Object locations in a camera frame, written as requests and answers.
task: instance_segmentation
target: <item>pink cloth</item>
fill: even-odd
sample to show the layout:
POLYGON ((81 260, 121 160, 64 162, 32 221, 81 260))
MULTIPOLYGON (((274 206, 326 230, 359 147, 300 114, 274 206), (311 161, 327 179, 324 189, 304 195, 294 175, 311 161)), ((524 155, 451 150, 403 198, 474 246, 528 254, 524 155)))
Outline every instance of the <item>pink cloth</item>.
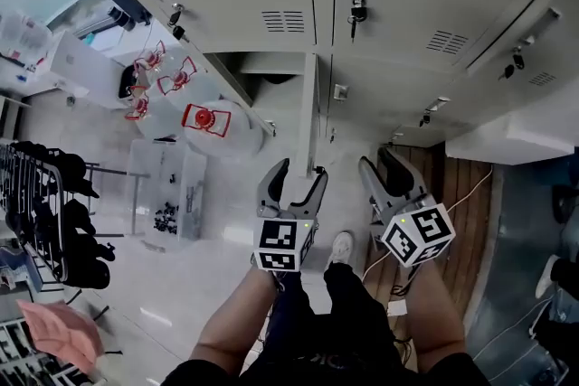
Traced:
POLYGON ((104 353, 96 324, 63 302, 35 304, 18 299, 34 347, 90 373, 104 353))

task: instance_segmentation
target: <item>forearm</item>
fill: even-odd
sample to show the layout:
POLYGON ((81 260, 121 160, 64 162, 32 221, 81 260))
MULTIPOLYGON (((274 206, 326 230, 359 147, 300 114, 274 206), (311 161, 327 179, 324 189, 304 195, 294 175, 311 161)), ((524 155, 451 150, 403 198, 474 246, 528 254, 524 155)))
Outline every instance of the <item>forearm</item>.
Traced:
POLYGON ((408 296, 408 325, 418 367, 429 371, 452 353, 466 352, 464 327, 434 261, 422 264, 408 296))
POLYGON ((237 373, 257 340, 276 296, 271 275, 251 268, 211 316, 191 358, 217 363, 227 372, 237 373))

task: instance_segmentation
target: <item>wooden floor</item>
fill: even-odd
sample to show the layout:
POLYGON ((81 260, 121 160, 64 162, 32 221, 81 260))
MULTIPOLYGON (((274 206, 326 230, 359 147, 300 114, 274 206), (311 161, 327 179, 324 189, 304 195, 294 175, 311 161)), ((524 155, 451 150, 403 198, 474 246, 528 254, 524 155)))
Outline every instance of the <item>wooden floor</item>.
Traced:
MULTIPOLYGON (((490 169, 487 163, 446 157, 443 146, 431 149, 395 146, 394 151, 404 156, 422 173, 426 187, 434 199, 443 202, 447 209, 466 196, 490 169)), ((378 164, 377 168, 378 172, 384 173, 381 164, 378 164)), ((482 183, 468 200, 449 213, 457 236, 443 255, 437 258, 444 283, 461 316, 464 316, 467 310, 485 246, 491 179, 492 176, 482 183)), ((384 253, 384 250, 375 250, 371 244, 368 247, 365 267, 368 268, 384 253)), ((391 296, 390 292, 394 285, 403 285, 407 276, 408 270, 399 267, 396 258, 390 255, 368 272, 364 284, 368 292, 387 307, 390 300, 400 299, 391 296)), ((400 340, 408 337, 405 319, 405 316, 389 318, 394 335, 400 340)), ((414 366, 413 361, 414 358, 411 358, 410 367, 414 366)))

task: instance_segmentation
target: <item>air vent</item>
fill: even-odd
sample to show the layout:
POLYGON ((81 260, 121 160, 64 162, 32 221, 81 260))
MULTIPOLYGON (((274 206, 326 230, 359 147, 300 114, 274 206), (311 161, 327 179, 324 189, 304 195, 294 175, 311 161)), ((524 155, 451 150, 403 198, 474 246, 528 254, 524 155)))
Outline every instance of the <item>air vent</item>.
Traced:
POLYGON ((302 12, 261 12, 261 17, 272 33, 303 33, 305 29, 302 12))
POLYGON ((540 74, 537 74, 534 78, 529 79, 528 83, 533 84, 534 86, 543 87, 549 82, 554 81, 555 79, 557 78, 552 74, 549 74, 548 72, 541 72, 540 74))
POLYGON ((458 34, 446 33, 444 31, 437 31, 428 42, 427 49, 435 52, 449 53, 456 55, 464 46, 469 38, 458 34))

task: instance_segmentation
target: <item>transparent storage box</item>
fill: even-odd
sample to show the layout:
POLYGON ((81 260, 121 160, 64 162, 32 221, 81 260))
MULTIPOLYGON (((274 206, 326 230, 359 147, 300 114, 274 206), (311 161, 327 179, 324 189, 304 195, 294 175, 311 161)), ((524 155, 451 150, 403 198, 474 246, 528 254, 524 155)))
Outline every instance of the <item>transparent storage box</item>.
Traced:
POLYGON ((153 251, 177 251, 201 235, 207 158, 185 142, 134 140, 126 200, 130 236, 153 251))

